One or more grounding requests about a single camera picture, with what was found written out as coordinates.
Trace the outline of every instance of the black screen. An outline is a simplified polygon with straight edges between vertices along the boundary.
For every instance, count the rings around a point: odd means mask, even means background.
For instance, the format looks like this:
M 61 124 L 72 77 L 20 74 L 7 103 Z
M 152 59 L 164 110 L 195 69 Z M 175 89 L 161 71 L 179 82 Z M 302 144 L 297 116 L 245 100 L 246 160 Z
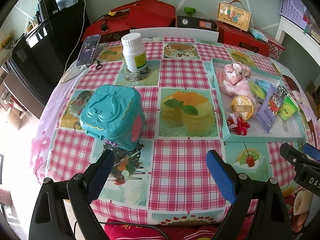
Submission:
M 85 38 L 81 48 L 77 66 L 86 65 L 92 62 L 94 50 L 96 49 L 100 34 L 88 36 Z

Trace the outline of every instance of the white bottle cap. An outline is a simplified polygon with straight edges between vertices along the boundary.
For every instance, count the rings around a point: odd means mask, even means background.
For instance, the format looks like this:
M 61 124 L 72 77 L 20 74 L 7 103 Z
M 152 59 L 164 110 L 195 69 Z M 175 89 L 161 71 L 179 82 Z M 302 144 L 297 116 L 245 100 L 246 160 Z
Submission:
M 122 45 L 125 47 L 134 47 L 142 43 L 140 33 L 129 33 L 121 38 Z

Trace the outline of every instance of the sunlit floor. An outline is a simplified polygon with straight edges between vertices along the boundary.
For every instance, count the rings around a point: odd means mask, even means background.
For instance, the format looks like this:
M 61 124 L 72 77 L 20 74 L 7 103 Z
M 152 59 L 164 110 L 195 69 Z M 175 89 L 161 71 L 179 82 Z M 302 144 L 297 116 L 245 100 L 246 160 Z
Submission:
M 0 125 L 0 153 L 4 155 L 2 184 L 9 188 L 13 204 L 10 208 L 6 207 L 7 217 L 21 240 L 28 239 L 30 220 L 41 187 L 29 166 L 31 140 L 36 134 L 38 122 L 38 119 L 27 114 L 18 131 L 9 124 Z M 71 204 L 65 201 L 65 206 L 73 228 L 76 218 Z M 97 218 L 99 221 L 107 220 L 101 216 Z M 78 226 L 76 239 L 84 239 Z

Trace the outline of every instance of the purple storage basket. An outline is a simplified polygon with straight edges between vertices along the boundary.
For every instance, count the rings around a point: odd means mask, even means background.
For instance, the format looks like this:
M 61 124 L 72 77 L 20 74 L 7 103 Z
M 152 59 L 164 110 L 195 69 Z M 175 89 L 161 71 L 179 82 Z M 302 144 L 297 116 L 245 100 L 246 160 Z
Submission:
M 305 10 L 306 7 L 301 0 L 281 0 L 279 14 L 304 30 L 307 26 L 307 22 L 303 20 Z

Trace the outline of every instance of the tablecloth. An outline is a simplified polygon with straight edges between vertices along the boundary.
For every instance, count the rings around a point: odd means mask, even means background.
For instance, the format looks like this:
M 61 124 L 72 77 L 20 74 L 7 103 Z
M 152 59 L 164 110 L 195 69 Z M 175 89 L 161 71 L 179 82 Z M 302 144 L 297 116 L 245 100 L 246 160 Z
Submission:
M 232 162 L 240 152 L 257 151 L 266 158 L 261 180 L 274 177 L 284 195 L 297 190 L 294 167 L 279 154 L 282 143 L 224 143 L 218 101 L 210 61 L 240 61 L 250 67 L 278 75 L 289 92 L 299 95 L 300 116 L 306 142 L 319 147 L 319 128 L 303 89 L 292 73 L 280 63 L 246 49 L 184 38 L 144 39 L 148 69 L 141 75 L 126 71 L 121 42 L 102 44 L 95 65 L 64 84 L 59 84 L 40 119 L 32 141 L 30 165 L 41 183 L 45 176 L 54 181 L 70 179 L 84 172 L 104 149 L 112 149 L 116 165 L 92 209 L 100 215 L 130 223 L 176 225 L 221 221 L 230 203 L 222 197 L 205 162 L 215 149 L 224 161 Z M 126 152 L 98 141 L 81 129 L 79 114 L 94 90 L 105 84 L 133 86 L 141 94 L 146 123 L 134 151 Z M 193 133 L 192 123 L 183 116 L 165 114 L 168 99 L 184 97 L 188 109 L 198 105 L 213 110 L 204 134 Z M 291 142 L 301 150 L 302 143 Z M 252 201 L 249 213 L 255 210 Z

